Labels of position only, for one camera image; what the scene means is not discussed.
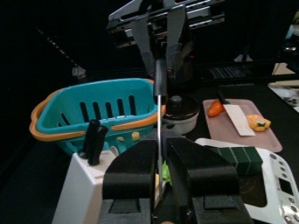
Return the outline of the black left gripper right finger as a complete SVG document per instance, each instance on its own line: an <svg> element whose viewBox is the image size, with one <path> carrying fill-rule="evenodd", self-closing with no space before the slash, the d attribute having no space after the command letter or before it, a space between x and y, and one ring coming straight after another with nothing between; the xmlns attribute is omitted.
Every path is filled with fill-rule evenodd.
<svg viewBox="0 0 299 224"><path fill-rule="evenodd" d="M229 162L185 138L165 140L179 224L254 224Z"/></svg>

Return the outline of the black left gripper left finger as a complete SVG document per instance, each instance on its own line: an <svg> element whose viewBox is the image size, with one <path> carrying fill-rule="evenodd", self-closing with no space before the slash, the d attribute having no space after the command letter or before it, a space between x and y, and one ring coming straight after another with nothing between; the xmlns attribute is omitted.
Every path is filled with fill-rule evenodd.
<svg viewBox="0 0 299 224"><path fill-rule="evenodd" d="M97 224L152 224L157 143L141 140L112 161Z"/></svg>

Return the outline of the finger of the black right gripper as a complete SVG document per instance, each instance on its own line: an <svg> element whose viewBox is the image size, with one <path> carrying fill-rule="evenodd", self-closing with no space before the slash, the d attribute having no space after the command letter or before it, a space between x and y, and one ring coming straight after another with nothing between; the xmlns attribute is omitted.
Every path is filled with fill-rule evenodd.
<svg viewBox="0 0 299 224"><path fill-rule="evenodd" d="M171 80L175 79L183 64L181 56L181 35L185 24L185 9L183 5L175 6L167 13L167 47L165 61L167 74Z"/></svg>
<svg viewBox="0 0 299 224"><path fill-rule="evenodd" d="M132 36L135 39L135 44L137 45L141 59L144 62L144 68L147 74L155 77L155 57L151 49L151 37L148 31L148 17L139 17L131 23Z"/></svg>

